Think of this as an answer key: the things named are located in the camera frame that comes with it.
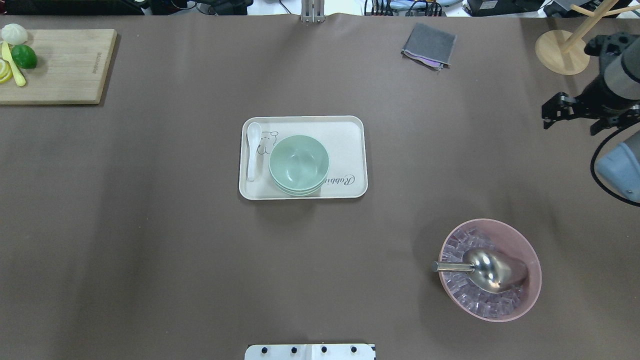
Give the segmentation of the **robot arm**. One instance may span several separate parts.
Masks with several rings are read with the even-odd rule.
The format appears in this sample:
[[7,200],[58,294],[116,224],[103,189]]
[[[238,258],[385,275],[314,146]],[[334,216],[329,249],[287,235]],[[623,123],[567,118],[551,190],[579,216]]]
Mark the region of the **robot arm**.
[[555,122],[577,118],[595,119],[592,136],[616,127],[595,150],[590,174],[608,195],[634,207],[639,205],[639,133],[628,137],[599,157],[602,148],[615,136],[639,123],[639,43],[634,42],[620,55],[604,54],[599,75],[583,92],[571,97],[556,93],[541,107],[544,129]]

